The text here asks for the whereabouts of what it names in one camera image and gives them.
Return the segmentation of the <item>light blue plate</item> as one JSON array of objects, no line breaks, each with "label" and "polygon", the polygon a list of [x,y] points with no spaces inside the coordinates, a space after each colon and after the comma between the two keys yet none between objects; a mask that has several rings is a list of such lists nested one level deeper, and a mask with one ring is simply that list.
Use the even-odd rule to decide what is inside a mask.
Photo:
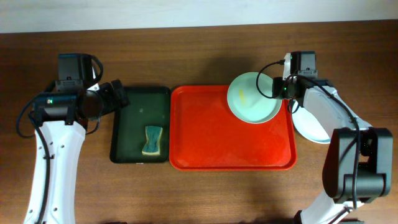
[{"label": "light blue plate", "polygon": [[330,143],[329,135],[327,135],[314,115],[299,106],[296,101],[294,101],[292,109],[294,112],[292,114],[294,127],[304,138],[319,144]]}]

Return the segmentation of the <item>mint green plate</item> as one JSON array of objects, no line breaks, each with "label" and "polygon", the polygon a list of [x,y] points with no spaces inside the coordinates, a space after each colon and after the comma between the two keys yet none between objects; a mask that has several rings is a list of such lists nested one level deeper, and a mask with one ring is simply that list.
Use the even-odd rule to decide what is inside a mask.
[{"label": "mint green plate", "polygon": [[257,72],[236,77],[228,87],[227,102],[231,112],[246,123],[261,124],[273,119],[282,100],[268,99],[257,89]]}]

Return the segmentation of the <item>green yellow sponge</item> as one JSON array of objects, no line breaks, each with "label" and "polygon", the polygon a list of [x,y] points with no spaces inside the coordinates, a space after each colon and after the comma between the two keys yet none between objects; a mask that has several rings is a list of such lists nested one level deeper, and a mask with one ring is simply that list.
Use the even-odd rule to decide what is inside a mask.
[{"label": "green yellow sponge", "polygon": [[146,156],[159,156],[163,128],[159,126],[146,126],[145,131],[146,143],[142,149],[142,154]]}]

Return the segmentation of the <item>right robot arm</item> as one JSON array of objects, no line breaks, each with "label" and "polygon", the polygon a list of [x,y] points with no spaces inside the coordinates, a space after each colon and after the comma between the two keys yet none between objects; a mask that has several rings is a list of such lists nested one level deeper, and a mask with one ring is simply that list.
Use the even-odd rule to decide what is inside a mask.
[{"label": "right robot arm", "polygon": [[294,223],[339,223],[349,213],[386,196],[392,186],[393,136],[374,128],[340,98],[333,84],[318,78],[313,51],[287,53],[272,97],[294,100],[330,138],[322,171],[323,190],[294,216]]}]

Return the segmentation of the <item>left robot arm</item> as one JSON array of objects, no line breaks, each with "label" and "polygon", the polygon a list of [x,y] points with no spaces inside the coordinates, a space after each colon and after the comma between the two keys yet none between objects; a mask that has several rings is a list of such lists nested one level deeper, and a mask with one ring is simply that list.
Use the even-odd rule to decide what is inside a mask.
[{"label": "left robot arm", "polygon": [[90,54],[60,54],[58,78],[22,109],[32,123],[36,159],[25,223],[74,223],[79,155],[88,122],[129,104],[120,80],[100,83],[104,68]]}]

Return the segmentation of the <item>dark green tray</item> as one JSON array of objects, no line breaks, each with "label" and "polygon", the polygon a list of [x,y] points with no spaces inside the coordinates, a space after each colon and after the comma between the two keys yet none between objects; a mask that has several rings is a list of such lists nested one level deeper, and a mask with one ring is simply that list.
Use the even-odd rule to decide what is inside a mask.
[{"label": "dark green tray", "polygon": [[[166,86],[125,88],[130,104],[114,113],[109,158],[116,164],[163,163],[169,159],[170,95]],[[149,126],[162,128],[157,154],[142,152]]]}]

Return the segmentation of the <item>red plastic tray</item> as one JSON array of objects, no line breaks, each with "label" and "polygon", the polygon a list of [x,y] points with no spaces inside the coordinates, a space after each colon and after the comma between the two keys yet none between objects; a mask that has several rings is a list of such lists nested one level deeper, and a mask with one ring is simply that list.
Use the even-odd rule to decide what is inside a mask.
[{"label": "red plastic tray", "polygon": [[231,112],[226,85],[185,85],[172,92],[169,161],[181,171],[288,170],[297,161],[284,101],[270,121],[250,124]]}]

